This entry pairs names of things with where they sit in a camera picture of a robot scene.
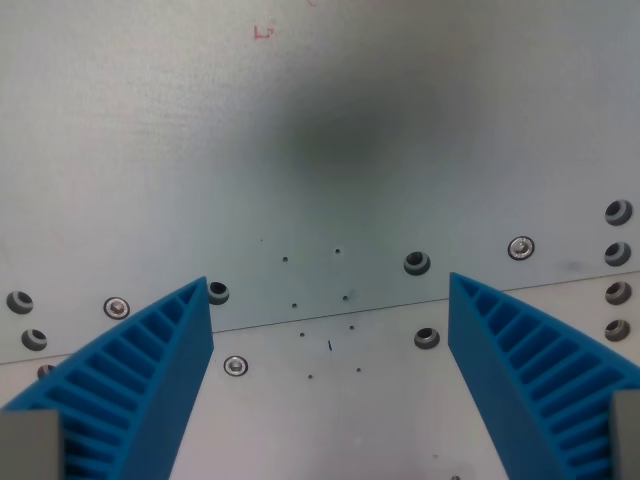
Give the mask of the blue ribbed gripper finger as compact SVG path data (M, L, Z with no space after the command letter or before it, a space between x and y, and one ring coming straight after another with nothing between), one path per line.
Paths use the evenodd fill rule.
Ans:
M198 278L69 356L4 405L60 414L67 479L169 478L214 351Z
M457 273L448 346L509 478L612 478L610 403L638 386L637 365Z

